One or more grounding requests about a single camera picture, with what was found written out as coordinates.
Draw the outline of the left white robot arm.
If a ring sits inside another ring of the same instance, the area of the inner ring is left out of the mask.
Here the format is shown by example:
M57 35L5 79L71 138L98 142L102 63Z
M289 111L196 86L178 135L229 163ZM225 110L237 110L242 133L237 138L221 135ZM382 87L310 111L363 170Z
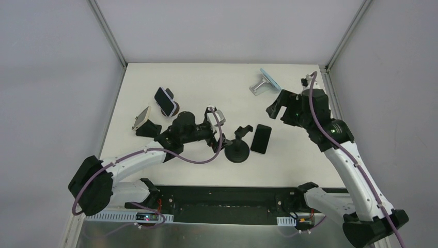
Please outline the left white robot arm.
M173 158L196 164L196 161L181 156L184 144L191 142L206 141L214 156L201 163L213 161L223 148L230 145L222 131L225 121L222 111L214 106L206 108L200 124L196 124L193 113L184 111L146 146L118 157L87 157L68 184L68 190L74 197L72 214L92 216L107 206L126 203L140 204L145 209L153 208L158 196L152 184L144 179L130 182L124 179Z

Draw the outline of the black phone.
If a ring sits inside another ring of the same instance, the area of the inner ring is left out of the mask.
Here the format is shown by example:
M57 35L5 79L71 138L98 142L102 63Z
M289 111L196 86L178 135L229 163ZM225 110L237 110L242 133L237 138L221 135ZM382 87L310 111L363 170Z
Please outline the black phone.
M272 128L258 124L250 147L250 151L265 154L269 144Z

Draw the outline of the black gooseneck phone stand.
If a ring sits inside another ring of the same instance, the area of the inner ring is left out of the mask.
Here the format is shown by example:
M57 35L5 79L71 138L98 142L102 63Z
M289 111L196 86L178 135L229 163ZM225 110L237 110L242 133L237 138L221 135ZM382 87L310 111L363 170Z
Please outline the black gooseneck phone stand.
M242 163L249 157L250 148L248 144L242 140L248 132L253 132L251 125L247 125L246 127L240 126L235 130L235 139L231 141L230 145L225 147L225 156L230 162Z

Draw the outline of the light blue cased phone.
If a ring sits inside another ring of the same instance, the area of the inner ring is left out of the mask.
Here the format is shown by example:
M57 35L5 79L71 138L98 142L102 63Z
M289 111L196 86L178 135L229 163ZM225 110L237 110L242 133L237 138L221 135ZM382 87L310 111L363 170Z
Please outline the light blue cased phone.
M281 91L282 88L278 85L278 83L262 68L260 68L262 76L265 78L267 82L269 82L275 89Z

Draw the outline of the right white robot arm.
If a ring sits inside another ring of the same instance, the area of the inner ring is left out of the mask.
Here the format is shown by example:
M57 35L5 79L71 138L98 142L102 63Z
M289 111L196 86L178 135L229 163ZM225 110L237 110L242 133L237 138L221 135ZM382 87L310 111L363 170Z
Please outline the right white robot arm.
M323 213L341 226L354 247L384 239L408 222L407 213L395 209L372 179L347 124L331 117L324 90L306 89L300 94L282 90L266 112L276 119L282 107L286 110L281 121L306 130L309 139L335 167L353 201L347 205L308 182L298 187L293 198L298 211L312 208Z

